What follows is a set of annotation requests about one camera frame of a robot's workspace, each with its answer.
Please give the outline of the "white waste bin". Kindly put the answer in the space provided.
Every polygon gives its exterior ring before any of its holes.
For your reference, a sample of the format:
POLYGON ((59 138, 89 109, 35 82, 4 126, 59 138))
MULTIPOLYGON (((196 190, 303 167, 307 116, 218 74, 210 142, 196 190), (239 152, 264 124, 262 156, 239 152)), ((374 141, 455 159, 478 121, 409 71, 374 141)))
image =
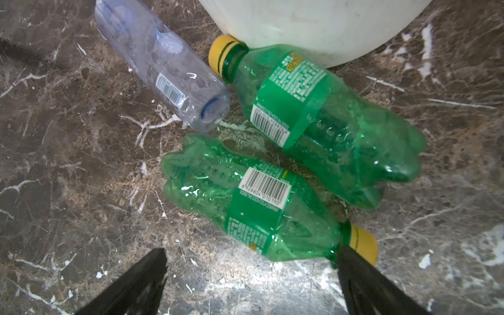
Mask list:
POLYGON ((430 0, 201 0, 224 34, 249 48, 298 48, 331 68, 357 59, 399 34, 430 0))

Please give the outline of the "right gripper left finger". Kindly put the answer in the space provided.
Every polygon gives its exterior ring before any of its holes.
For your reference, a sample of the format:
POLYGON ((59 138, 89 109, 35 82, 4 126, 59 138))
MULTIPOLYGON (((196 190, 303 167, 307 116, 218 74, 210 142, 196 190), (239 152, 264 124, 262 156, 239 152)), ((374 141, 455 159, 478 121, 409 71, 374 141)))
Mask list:
POLYGON ((157 314, 166 275, 165 249, 153 249, 76 313, 157 314))

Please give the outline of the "green bottle upper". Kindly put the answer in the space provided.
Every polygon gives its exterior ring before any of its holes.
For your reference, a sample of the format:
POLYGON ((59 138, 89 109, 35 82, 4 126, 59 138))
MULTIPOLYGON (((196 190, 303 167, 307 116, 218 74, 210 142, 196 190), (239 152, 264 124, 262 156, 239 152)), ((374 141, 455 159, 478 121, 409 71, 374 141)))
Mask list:
POLYGON ((221 35, 209 50, 209 65, 234 88, 258 131, 353 206, 375 209, 387 182, 419 176, 424 136, 296 48, 250 49, 221 35))

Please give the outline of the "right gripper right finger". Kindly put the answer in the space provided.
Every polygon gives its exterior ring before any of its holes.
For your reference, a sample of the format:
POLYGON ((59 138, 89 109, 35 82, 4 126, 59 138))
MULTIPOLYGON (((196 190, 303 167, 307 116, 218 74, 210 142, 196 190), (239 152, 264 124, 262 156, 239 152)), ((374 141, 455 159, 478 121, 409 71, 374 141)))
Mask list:
POLYGON ((339 250, 337 264, 349 314, 429 314, 349 246, 339 250))

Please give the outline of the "green bottle yellow cap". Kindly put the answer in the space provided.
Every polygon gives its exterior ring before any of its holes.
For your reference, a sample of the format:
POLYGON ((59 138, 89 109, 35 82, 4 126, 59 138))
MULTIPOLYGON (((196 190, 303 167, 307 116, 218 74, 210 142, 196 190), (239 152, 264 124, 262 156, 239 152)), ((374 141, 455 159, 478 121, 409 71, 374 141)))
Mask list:
POLYGON ((184 137, 161 160, 164 192, 177 207, 205 216, 227 235, 272 262, 325 258, 343 246, 375 265, 375 237, 337 220, 300 175, 231 151, 202 134, 184 137))

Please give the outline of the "clear bottle purple tint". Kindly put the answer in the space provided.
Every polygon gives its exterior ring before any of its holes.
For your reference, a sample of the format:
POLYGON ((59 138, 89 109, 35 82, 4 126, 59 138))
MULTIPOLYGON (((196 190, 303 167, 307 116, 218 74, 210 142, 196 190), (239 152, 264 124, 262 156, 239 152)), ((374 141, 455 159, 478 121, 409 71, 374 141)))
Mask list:
POLYGON ((167 107, 201 133, 230 111, 230 91, 192 48, 142 1, 97 1, 103 37, 167 107))

